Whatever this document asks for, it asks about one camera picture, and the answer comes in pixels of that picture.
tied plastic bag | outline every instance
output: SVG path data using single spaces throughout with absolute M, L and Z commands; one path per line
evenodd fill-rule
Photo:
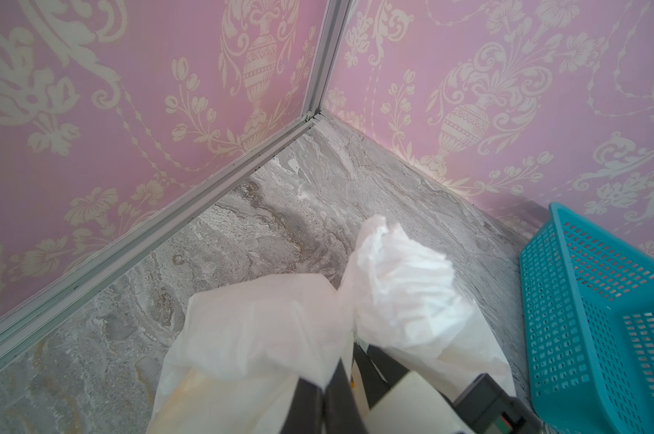
M 148 433 L 278 433 L 298 378 L 325 388 L 353 331 L 454 399 L 510 366 L 451 263 L 381 216 L 366 221 L 339 291 L 320 274 L 266 276 L 195 294 L 163 362 Z
M 361 227 L 339 292 L 355 307 L 358 338 L 382 347 L 449 399 L 484 372 L 515 396 L 510 364 L 453 275 L 444 255 L 375 216 Z

silver trim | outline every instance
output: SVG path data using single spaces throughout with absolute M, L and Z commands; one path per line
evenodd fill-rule
M 341 33 L 346 24 L 351 0 L 330 0 L 322 24 L 315 64 L 305 94 L 303 112 L 311 116 L 320 112 L 332 65 L 336 60 Z
M 0 369 L 311 128 L 298 119 L 0 319 Z

turquoise basket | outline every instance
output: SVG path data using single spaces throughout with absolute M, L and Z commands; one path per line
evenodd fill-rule
M 549 211 L 520 254 L 535 411 L 562 433 L 654 434 L 654 260 Z

pink wall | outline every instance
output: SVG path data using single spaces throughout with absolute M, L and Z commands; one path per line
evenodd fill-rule
M 328 89 L 519 232 L 560 201 L 654 257 L 654 0 L 354 0 Z
M 0 2 L 0 316 L 298 118 L 325 6 Z

marble tile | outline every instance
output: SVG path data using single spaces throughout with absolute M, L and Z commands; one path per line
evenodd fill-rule
M 270 273 L 338 285 L 375 213 L 449 255 L 526 397 L 522 239 L 327 119 L 3 369 L 0 433 L 143 433 L 192 294 Z

